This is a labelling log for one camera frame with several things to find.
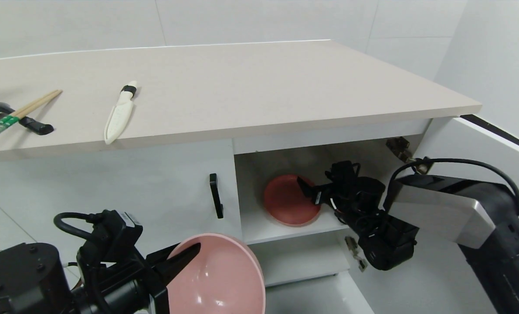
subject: cabinet door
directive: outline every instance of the cabinet door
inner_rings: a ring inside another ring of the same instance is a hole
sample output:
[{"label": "cabinet door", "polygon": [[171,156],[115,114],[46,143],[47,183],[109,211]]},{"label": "cabinet door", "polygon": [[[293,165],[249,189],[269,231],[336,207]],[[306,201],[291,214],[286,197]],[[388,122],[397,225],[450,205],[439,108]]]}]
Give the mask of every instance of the cabinet door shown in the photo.
[{"label": "cabinet door", "polygon": [[[216,173],[224,218],[209,186]],[[38,242],[75,260],[83,241],[52,223],[60,212],[132,213],[143,225],[143,255],[202,232],[241,238],[231,140],[182,143],[0,163],[0,208]],[[76,219],[68,223],[90,230]]]},{"label": "cabinet door", "polygon": [[[502,169],[519,187],[519,147],[464,119],[434,119],[415,156],[483,161]],[[488,169],[472,165],[436,164],[430,173],[502,182]],[[416,240],[413,258],[393,270],[369,267],[361,273],[351,268],[375,313],[495,313],[455,243],[425,231]]]}]

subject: white wall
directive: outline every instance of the white wall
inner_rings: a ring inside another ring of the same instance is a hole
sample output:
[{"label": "white wall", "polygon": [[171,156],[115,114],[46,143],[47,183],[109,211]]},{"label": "white wall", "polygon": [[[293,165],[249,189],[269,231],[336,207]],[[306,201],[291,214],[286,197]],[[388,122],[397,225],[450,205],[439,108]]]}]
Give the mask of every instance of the white wall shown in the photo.
[{"label": "white wall", "polygon": [[519,138],[519,0],[469,1],[435,81]]},{"label": "white wall", "polygon": [[0,0],[0,58],[330,38],[433,79],[466,0]]}]

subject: cable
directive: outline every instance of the cable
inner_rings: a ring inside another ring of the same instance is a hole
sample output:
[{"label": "cable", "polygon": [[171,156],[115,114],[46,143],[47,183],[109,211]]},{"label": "cable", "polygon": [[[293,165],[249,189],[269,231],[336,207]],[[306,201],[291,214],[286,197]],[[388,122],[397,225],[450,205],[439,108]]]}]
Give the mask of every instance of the cable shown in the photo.
[{"label": "cable", "polygon": [[405,164],[405,165],[399,167],[399,169],[397,169],[393,173],[393,175],[391,175],[391,179],[389,180],[389,185],[387,186],[387,188],[389,188],[391,186],[391,183],[393,183],[393,181],[395,180],[397,175],[399,175],[399,173],[401,173],[401,171],[408,169],[409,167],[415,167],[417,165],[432,164],[432,163],[469,164],[469,165],[476,165],[479,167],[484,167],[486,169],[489,169],[489,170],[495,172],[497,175],[502,177],[502,179],[504,179],[508,183],[508,185],[511,187],[511,189],[513,190],[516,206],[519,210],[519,188],[517,187],[515,182],[500,169],[498,169],[492,165],[488,165],[487,163],[483,163],[482,161],[476,161],[476,160],[470,160],[470,159],[458,159],[458,158],[436,158],[436,159],[425,159],[425,160],[414,161],[413,163],[408,163],[408,164]]},{"label": "cable", "polygon": [[75,218],[75,219],[82,219],[86,222],[95,223],[100,219],[100,216],[94,215],[94,214],[84,214],[84,213],[73,213],[73,212],[66,212],[66,213],[59,213],[54,217],[54,225],[58,227],[58,229],[64,231],[67,234],[74,235],[76,237],[80,237],[82,239],[85,239],[87,241],[98,243],[98,239],[94,237],[92,234],[88,233],[87,231],[83,231],[81,229],[78,229],[72,225],[68,225],[62,219],[65,218]]},{"label": "cable", "polygon": [[95,297],[96,305],[98,306],[98,308],[104,314],[113,314],[112,309],[110,308],[110,306],[108,305],[106,300],[104,300],[104,297],[100,293],[100,289],[98,288],[98,284],[97,284],[97,280],[98,280],[97,274],[98,274],[98,268],[91,268],[91,270],[89,271],[89,276],[88,276],[90,278],[89,283],[88,283],[88,288],[93,291],[93,296]]}]

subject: white knife sheath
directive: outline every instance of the white knife sheath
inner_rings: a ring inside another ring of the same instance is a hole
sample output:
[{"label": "white knife sheath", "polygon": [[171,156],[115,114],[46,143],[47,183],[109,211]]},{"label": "white knife sheath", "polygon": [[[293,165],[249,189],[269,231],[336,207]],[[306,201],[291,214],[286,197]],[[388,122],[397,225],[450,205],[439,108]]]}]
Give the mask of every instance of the white knife sheath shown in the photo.
[{"label": "white knife sheath", "polygon": [[132,115],[132,97],[136,94],[137,82],[132,80],[122,88],[118,102],[112,108],[108,122],[104,128],[104,143],[107,145],[115,141],[122,131],[126,128],[129,118]]}]

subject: wooden chopsticks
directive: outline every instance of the wooden chopsticks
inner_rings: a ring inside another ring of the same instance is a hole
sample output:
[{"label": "wooden chopsticks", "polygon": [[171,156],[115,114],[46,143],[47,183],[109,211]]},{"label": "wooden chopsticks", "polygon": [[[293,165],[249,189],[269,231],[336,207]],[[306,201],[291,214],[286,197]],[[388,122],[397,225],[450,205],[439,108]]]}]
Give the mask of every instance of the wooden chopsticks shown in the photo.
[{"label": "wooden chopsticks", "polygon": [[56,96],[60,95],[62,93],[61,89],[56,89],[55,91],[52,91],[43,97],[40,97],[38,99],[35,99],[34,101],[24,105],[20,109],[17,109],[10,115],[3,117],[0,119],[0,133],[8,129],[11,125],[19,121],[20,119],[26,117],[29,113],[32,113],[35,109],[38,107],[48,103],[52,99],[56,98]]}]

